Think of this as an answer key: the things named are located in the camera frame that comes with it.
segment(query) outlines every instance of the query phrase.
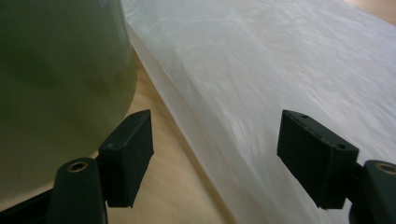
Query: green plastic tank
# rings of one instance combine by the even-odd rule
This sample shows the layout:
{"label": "green plastic tank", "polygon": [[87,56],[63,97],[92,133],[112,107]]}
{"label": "green plastic tank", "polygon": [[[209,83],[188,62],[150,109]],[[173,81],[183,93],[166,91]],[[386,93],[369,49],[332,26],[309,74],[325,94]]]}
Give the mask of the green plastic tank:
{"label": "green plastic tank", "polygon": [[0,0],[0,210],[121,122],[131,50],[119,0]]}

